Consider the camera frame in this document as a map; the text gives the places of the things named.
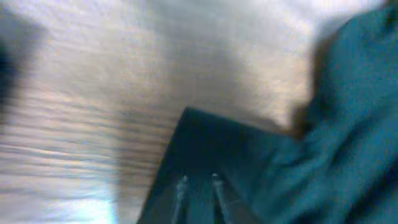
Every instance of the cloth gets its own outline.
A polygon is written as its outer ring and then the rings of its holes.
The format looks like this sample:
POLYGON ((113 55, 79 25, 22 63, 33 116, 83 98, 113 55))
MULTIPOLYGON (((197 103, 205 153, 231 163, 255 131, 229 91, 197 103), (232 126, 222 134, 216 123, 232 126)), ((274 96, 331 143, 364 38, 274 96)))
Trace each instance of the cloth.
POLYGON ((398 220, 398 5, 338 33, 301 141, 187 109, 143 216, 165 186, 190 179, 186 223, 214 223, 222 175, 261 223, 398 220))

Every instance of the teal fabric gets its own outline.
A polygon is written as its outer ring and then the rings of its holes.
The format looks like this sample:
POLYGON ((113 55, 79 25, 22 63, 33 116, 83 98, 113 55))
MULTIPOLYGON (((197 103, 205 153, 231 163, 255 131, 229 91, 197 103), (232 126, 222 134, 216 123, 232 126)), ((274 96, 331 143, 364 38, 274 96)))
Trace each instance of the teal fabric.
POLYGON ((170 180, 188 175, 184 223, 213 223, 217 172, 261 223, 397 223, 398 5, 339 31, 307 121, 296 141, 187 109, 143 216, 170 180))

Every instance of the striped surface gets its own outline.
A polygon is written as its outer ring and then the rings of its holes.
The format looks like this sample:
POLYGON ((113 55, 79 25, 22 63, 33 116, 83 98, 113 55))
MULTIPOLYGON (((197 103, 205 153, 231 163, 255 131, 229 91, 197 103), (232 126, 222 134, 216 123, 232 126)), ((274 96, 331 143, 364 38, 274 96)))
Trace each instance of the striped surface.
POLYGON ((0 1, 0 222, 134 223, 187 105, 291 129, 316 43, 381 0, 323 2, 0 1))

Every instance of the wrinkled fabric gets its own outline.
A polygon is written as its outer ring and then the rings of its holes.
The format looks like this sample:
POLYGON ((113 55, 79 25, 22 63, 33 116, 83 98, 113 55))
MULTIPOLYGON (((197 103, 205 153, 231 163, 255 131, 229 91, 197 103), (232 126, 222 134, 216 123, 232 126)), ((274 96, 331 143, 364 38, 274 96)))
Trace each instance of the wrinkled fabric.
POLYGON ((220 173, 261 223, 398 221, 398 5, 338 33, 301 141, 187 109, 143 215, 170 180, 190 177, 186 223, 212 223, 220 173))

